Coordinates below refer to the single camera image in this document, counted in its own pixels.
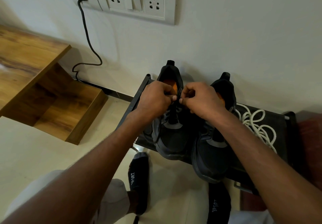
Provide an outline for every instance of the black cable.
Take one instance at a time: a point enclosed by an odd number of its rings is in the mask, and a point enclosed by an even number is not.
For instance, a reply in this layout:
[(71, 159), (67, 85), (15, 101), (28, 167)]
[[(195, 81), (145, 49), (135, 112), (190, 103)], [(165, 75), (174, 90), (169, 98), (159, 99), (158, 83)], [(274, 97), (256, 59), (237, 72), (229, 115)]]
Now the black cable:
[(81, 7), (81, 2), (82, 2), (82, 1), (85, 1), (85, 0), (78, 0), (78, 1), (77, 1), (77, 5), (78, 5), (78, 7), (79, 7), (79, 9), (80, 9), (80, 12), (81, 12), (81, 14), (82, 14), (82, 19), (83, 19), (83, 24), (84, 24), (84, 29), (85, 29), (85, 34), (86, 34), (87, 42), (88, 42), (88, 45), (90, 46), (91, 50), (93, 51), (93, 53), (94, 53), (94, 54), (99, 58), (100, 63), (99, 63), (99, 64), (78, 63), (78, 64), (74, 65), (74, 66), (73, 66), (73, 68), (71, 69), (71, 71), (72, 71), (72, 72), (76, 72), (75, 77), (76, 77), (76, 80), (77, 80), (77, 81), (79, 81), (79, 80), (78, 80), (78, 78), (77, 78), (77, 75), (78, 75), (78, 72), (79, 72), (79, 71), (74, 71), (74, 69), (75, 69), (78, 65), (101, 66), (101, 65), (103, 64), (103, 61), (102, 61), (101, 57), (100, 57), (100, 56), (95, 52), (95, 50), (93, 49), (93, 47), (92, 47), (92, 45), (91, 45), (91, 42), (90, 42), (90, 38), (88, 37), (88, 31), (87, 31), (87, 27), (86, 27), (86, 21), (85, 21), (84, 11), (83, 11), (83, 9), (82, 9), (82, 7)]

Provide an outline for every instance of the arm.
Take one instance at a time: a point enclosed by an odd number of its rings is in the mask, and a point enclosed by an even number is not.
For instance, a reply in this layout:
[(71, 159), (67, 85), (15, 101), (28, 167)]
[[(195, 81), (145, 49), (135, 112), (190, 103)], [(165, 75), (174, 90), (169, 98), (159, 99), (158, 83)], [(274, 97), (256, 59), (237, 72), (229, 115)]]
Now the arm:
[(3, 223), (88, 223), (136, 137), (176, 100), (170, 85), (153, 82), (124, 123)]
[(204, 83), (189, 83), (181, 97), (180, 103), (209, 121), (222, 133), (251, 177), (276, 223), (322, 222), (322, 192), (228, 112), (214, 88)]

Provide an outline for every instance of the orange insole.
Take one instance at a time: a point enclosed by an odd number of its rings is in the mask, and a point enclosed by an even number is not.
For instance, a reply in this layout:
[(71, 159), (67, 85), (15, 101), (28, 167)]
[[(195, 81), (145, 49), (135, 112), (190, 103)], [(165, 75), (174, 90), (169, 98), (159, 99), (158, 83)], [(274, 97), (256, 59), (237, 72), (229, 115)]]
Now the orange insole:
[(219, 99), (222, 101), (223, 106), (225, 106), (225, 100), (223, 99), (223, 97), (218, 92), (216, 92), (216, 94), (218, 95)]
[(174, 80), (164, 80), (163, 82), (170, 85), (174, 89), (175, 93), (178, 93), (177, 83)]

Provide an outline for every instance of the baseboard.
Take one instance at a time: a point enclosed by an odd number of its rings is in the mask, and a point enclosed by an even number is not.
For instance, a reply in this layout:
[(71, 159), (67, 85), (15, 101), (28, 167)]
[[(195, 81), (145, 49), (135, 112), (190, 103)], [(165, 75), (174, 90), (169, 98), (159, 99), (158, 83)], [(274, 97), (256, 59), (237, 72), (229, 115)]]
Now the baseboard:
[(83, 82), (83, 83), (85, 83), (85, 84), (88, 84), (90, 86), (93, 86), (93, 87), (102, 89), (102, 91), (106, 95), (109, 95), (109, 96), (112, 96), (112, 97), (115, 97), (115, 98), (119, 98), (119, 99), (122, 99), (122, 100), (125, 100), (125, 101), (128, 101), (128, 102), (131, 102), (132, 99), (133, 99), (132, 96), (129, 96), (129, 95), (126, 95), (126, 94), (122, 94), (122, 93), (116, 92), (114, 90), (111, 90), (111, 89), (108, 89), (108, 88), (104, 88), (104, 87), (98, 86), (98, 85), (93, 84), (93, 83), (85, 82), (85, 81), (82, 81), (82, 80), (80, 80), (80, 81)]

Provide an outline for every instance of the sock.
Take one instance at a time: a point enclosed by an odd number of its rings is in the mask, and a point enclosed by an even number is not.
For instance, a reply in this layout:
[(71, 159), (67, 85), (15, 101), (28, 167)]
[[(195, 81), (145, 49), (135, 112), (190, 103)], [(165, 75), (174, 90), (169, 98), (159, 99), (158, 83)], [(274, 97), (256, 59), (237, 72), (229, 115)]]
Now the sock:
[(139, 194), (139, 204), (135, 214), (142, 215), (147, 209), (147, 195), (149, 183), (149, 158), (147, 153), (137, 153), (128, 169), (130, 189)]
[(209, 183), (209, 213), (207, 224), (227, 224), (231, 204), (229, 193), (223, 184)]

